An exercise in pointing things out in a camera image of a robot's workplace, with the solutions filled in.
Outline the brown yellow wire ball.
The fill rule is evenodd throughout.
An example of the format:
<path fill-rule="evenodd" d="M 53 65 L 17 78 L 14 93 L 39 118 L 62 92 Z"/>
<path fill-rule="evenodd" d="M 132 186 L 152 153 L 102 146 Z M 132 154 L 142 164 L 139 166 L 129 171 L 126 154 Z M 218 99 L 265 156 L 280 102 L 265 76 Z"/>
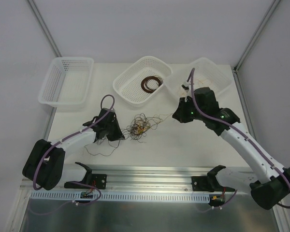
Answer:
<path fill-rule="evenodd" d="M 144 113 L 137 114 L 131 123 L 122 129 L 126 139 L 143 143 L 142 139 L 147 136 L 149 130 L 156 130 L 163 122 L 159 115 L 146 116 Z"/>

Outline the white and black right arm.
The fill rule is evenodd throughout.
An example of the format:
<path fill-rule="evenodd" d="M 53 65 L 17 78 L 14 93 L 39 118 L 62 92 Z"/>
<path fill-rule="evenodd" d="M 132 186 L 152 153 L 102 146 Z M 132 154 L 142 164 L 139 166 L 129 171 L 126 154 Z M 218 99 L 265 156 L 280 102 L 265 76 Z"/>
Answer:
<path fill-rule="evenodd" d="M 290 167 L 286 168 L 245 130 L 240 118 L 229 108 L 221 108 L 209 87 L 193 90 L 188 85 L 172 117 L 180 123 L 202 121 L 217 136 L 230 144 L 252 169 L 252 174 L 232 171 L 219 165 L 208 172 L 207 185 L 217 191 L 230 187 L 251 195 L 263 209 L 269 210 L 290 194 Z"/>

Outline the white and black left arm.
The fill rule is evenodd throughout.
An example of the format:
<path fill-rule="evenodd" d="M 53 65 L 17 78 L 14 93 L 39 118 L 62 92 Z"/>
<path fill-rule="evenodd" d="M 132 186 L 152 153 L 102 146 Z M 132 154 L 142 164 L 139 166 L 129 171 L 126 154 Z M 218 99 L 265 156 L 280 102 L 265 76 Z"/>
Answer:
<path fill-rule="evenodd" d="M 98 116 L 63 139 L 51 142 L 38 140 L 25 163 L 22 175 L 33 182 L 34 190 L 51 190 L 62 177 L 65 159 L 103 138 L 110 142 L 125 139 L 113 109 L 102 108 Z"/>

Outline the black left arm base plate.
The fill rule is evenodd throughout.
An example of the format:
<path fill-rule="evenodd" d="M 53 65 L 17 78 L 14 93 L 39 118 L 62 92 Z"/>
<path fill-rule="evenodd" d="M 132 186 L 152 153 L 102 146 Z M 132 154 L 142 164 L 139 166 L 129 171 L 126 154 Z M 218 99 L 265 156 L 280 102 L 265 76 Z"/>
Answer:
<path fill-rule="evenodd" d="M 64 183 L 65 189 L 88 189 L 94 186 L 98 189 L 106 189 L 107 175 L 86 173 L 81 181 L 69 181 Z"/>

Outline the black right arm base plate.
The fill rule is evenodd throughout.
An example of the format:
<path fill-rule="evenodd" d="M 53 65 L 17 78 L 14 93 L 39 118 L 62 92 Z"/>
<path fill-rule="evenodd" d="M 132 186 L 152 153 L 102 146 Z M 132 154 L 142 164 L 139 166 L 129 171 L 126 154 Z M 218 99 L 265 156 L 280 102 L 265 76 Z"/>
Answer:
<path fill-rule="evenodd" d="M 204 191 L 204 192 L 235 191 L 235 189 L 233 188 L 222 186 L 221 184 L 218 183 L 218 181 L 215 178 L 211 178 L 208 176 L 192 176 L 191 185 L 193 191 Z"/>

